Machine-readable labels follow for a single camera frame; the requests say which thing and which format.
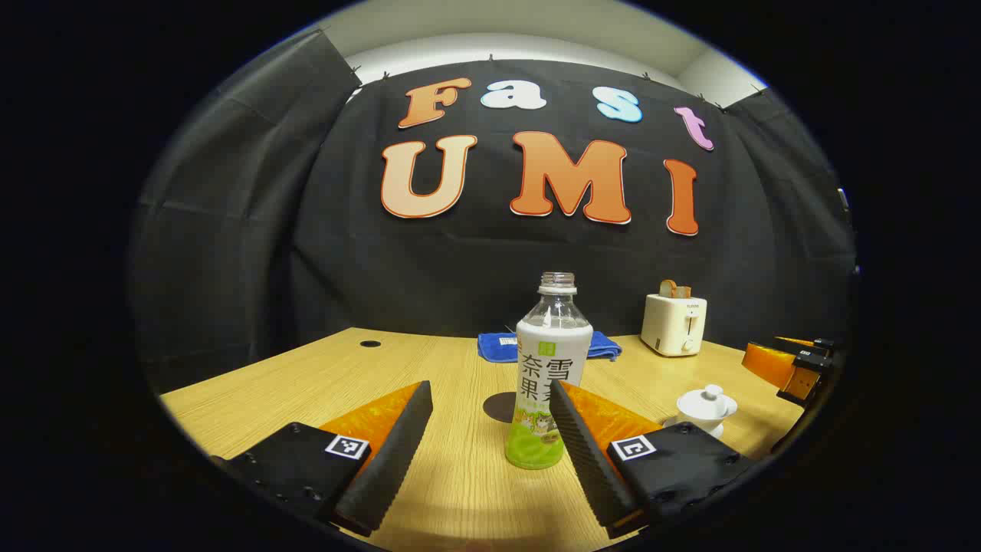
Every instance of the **black curtain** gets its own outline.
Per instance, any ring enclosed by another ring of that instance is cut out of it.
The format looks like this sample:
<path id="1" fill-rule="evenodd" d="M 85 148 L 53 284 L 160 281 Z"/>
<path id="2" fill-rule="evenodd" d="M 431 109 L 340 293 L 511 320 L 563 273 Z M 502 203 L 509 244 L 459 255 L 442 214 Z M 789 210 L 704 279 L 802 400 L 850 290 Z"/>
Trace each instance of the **black curtain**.
<path id="1" fill-rule="evenodd" d="M 401 130 L 407 90 L 467 78 L 445 115 Z M 490 83 L 541 87 L 541 109 L 489 109 Z M 596 86 L 632 92 L 638 123 L 596 109 Z M 689 136 L 675 107 L 689 107 L 714 142 Z M 556 136 L 573 160 L 595 139 L 627 149 L 623 186 L 632 220 L 588 220 L 590 192 L 571 217 L 509 210 L 521 190 L 521 131 Z M 380 202 L 387 146 L 419 140 L 415 193 L 439 183 L 439 138 L 474 135 L 458 202 L 428 219 L 402 219 Z M 693 237 L 669 232 L 671 178 L 665 159 L 694 167 Z M 474 337 L 514 327 L 535 303 L 545 270 L 576 273 L 576 301 L 607 335 L 640 332 L 645 295 L 665 278 L 708 300 L 705 339 L 743 348 L 774 334 L 845 336 L 852 234 L 834 173 L 802 124 L 768 93 L 720 110 L 670 86 L 606 69 L 543 61 L 482 61 L 369 83 L 332 128 L 297 213 L 291 292 L 297 345 L 348 326 Z"/>
<path id="2" fill-rule="evenodd" d="M 446 114 L 401 130 L 407 90 L 465 77 Z M 541 109 L 490 109 L 490 83 L 530 81 Z M 725 110 L 670 86 L 579 64 L 439 66 L 359 85 L 318 28 L 266 52 L 189 117 L 140 198 L 131 297 L 142 361 L 179 388 L 350 326 L 474 337 L 514 327 L 545 270 L 576 273 L 577 304 L 607 335 L 639 333 L 664 278 L 708 300 L 705 339 L 735 348 L 771 335 L 843 339 L 852 230 L 836 176 L 768 90 Z M 632 92 L 644 117 L 596 109 L 596 86 Z M 699 147 L 674 112 L 713 142 Z M 515 133 L 548 132 L 573 160 L 596 139 L 626 148 L 632 220 L 510 212 L 521 189 Z M 402 219 L 380 201 L 385 147 L 427 145 L 415 193 L 436 189 L 439 138 L 473 135 L 457 203 Z M 688 163 L 696 236 L 668 231 L 665 159 Z"/>
<path id="3" fill-rule="evenodd" d="M 130 246 L 137 348 L 159 391 L 293 342 L 288 235 L 320 143 L 358 85 L 313 26 L 235 72 L 172 138 Z"/>

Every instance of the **ceiling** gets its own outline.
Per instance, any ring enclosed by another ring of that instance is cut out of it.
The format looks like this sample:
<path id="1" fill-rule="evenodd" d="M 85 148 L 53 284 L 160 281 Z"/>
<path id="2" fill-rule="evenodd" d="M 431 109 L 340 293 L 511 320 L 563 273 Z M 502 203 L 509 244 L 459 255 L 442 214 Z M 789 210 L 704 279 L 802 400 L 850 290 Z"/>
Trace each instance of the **ceiling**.
<path id="1" fill-rule="evenodd" d="M 322 21 L 344 57 L 441 34 L 508 32 L 576 42 L 677 77 L 708 45 L 615 0 L 365 0 Z"/>

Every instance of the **light blue letter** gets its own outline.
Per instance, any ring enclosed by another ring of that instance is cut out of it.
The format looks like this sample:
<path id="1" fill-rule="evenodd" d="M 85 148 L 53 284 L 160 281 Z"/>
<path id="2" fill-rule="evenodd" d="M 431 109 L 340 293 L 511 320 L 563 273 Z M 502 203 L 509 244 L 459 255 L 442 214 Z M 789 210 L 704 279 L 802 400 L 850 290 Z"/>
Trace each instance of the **light blue letter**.
<path id="1" fill-rule="evenodd" d="M 637 123 L 644 116 L 641 109 L 637 107 L 641 102 L 627 90 L 597 86 L 593 88 L 593 97 L 602 102 L 596 105 L 599 113 L 610 119 Z"/>

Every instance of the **orange letter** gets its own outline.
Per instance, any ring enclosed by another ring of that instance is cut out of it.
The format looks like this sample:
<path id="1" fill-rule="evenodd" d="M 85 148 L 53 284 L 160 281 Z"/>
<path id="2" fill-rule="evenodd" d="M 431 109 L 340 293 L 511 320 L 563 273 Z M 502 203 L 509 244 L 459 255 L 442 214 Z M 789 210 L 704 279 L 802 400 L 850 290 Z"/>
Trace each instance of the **orange letter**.
<path id="1" fill-rule="evenodd" d="M 521 194 L 511 201 L 511 212 L 519 215 L 545 216 L 552 210 L 545 198 L 545 179 L 566 216 L 572 216 L 586 189 L 593 186 L 593 196 L 583 214 L 596 222 L 627 224 L 630 209 L 623 198 L 623 159 L 627 150 L 611 141 L 595 139 L 586 146 L 579 162 L 572 163 L 569 154 L 549 133 L 527 132 L 514 135 L 514 142 L 525 150 L 525 169 L 521 177 Z"/>
<path id="2" fill-rule="evenodd" d="M 382 152 L 386 161 L 382 176 L 382 206 L 401 218 L 427 218 L 452 207 L 463 193 L 467 150 L 475 143 L 477 137 L 471 136 L 446 137 L 436 142 L 436 147 L 443 152 L 442 176 L 439 188 L 427 195 L 412 192 L 416 155 L 426 149 L 426 145 L 420 141 L 406 141 L 386 147 Z"/>
<path id="3" fill-rule="evenodd" d="M 408 129 L 435 121 L 446 114 L 445 111 L 437 109 L 436 104 L 453 105 L 453 102 L 456 101 L 456 88 L 468 87 L 470 87 L 470 80 L 461 78 L 412 88 L 405 92 L 405 95 L 409 96 L 409 114 L 405 116 L 405 119 L 398 122 L 398 127 Z M 446 90 L 440 92 L 440 88 L 446 88 Z"/>
<path id="4" fill-rule="evenodd" d="M 692 181 L 697 174 L 687 163 L 677 159 L 665 159 L 664 168 L 671 175 L 671 216 L 668 217 L 668 230 L 682 236 L 698 233 L 695 222 L 695 195 Z"/>

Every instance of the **letter m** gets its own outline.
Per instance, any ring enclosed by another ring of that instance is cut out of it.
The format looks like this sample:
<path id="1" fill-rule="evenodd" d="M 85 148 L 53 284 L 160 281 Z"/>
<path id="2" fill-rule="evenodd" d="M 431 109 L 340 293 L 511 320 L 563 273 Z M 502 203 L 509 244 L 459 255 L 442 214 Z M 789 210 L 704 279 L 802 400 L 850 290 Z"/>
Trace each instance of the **letter m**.
<path id="1" fill-rule="evenodd" d="M 525 216 L 546 216 L 552 202 L 545 197 L 545 183 L 552 188 L 559 208 L 572 216 L 586 190 L 593 187 L 590 202 L 583 207 L 586 218 L 596 222 L 627 224 L 630 209 L 623 195 L 623 146 L 601 139 L 586 147 L 578 163 L 553 135 L 526 132 L 514 135 L 514 142 L 525 152 L 521 194 L 511 201 L 511 211 Z"/>

